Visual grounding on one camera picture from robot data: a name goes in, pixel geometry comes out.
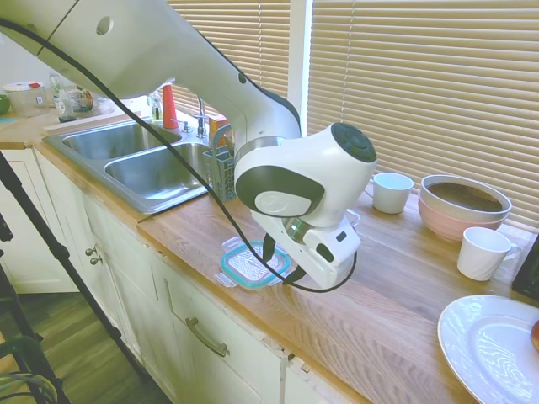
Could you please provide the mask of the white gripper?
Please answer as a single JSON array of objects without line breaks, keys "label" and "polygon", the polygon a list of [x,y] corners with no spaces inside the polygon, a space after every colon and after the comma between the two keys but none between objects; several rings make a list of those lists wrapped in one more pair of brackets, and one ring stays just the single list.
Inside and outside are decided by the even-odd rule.
[{"label": "white gripper", "polygon": [[263,262],[268,263],[275,254],[276,242],[285,249],[298,265],[283,284],[303,288],[301,281],[310,276],[321,291],[338,287],[338,228],[310,227],[297,218],[274,218],[251,211],[252,217],[266,234],[263,240]]}]

